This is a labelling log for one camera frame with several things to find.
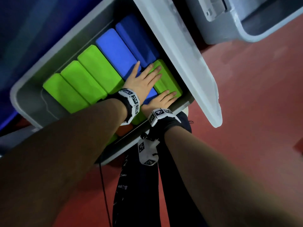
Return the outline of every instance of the gray plastic bin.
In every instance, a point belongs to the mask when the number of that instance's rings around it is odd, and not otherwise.
[[[216,82],[171,0],[103,0],[13,86],[10,97],[15,109],[37,128],[68,116],[42,88],[43,83],[130,13],[141,21],[160,58],[183,90],[183,95],[170,109],[177,114],[195,98],[210,123],[220,126],[222,114]],[[102,165],[136,144],[148,128],[148,122],[144,122],[109,145],[101,156]]]
[[[257,42],[303,12],[303,0],[186,0],[207,44]]]

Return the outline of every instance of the black wrist strap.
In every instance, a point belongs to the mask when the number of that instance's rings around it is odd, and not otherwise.
[[[127,109],[127,117],[126,117],[125,121],[128,121],[131,118],[132,107],[131,107],[127,98],[123,97],[118,92],[116,92],[112,95],[107,95],[107,97],[105,99],[100,99],[98,102],[101,102],[101,101],[104,101],[104,100],[107,100],[107,99],[118,99],[118,100],[120,100],[125,105],[125,107]]]
[[[164,142],[164,134],[169,129],[174,126],[183,127],[183,125],[172,117],[165,117],[157,121],[154,127],[151,127],[148,134],[148,139],[150,140],[159,140],[160,142]]]

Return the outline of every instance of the white tag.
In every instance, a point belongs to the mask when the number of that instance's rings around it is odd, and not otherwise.
[[[152,166],[159,160],[156,146],[160,142],[158,140],[150,141],[147,139],[140,139],[138,142],[139,161],[146,166]]]

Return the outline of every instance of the hand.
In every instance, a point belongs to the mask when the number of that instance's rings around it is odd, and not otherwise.
[[[154,98],[148,105],[143,105],[141,107],[141,111],[145,117],[148,118],[153,110],[158,108],[168,108],[177,100],[177,97],[175,97],[176,94],[176,91],[169,94],[169,90],[166,90]]]
[[[123,88],[129,88],[133,90],[140,100],[140,105],[142,105],[154,84],[162,77],[162,74],[158,74],[161,70],[161,66],[158,66],[154,71],[149,74],[149,72],[154,67],[153,64],[150,64],[144,70],[144,72],[141,73],[140,76],[136,77],[139,65],[140,61],[136,63],[132,73],[127,78]]]

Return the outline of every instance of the forearm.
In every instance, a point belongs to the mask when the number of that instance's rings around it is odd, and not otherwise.
[[[196,206],[212,226],[299,226],[275,197],[181,127],[165,143]]]
[[[0,226],[51,226],[127,116],[109,99],[45,127],[0,160]]]

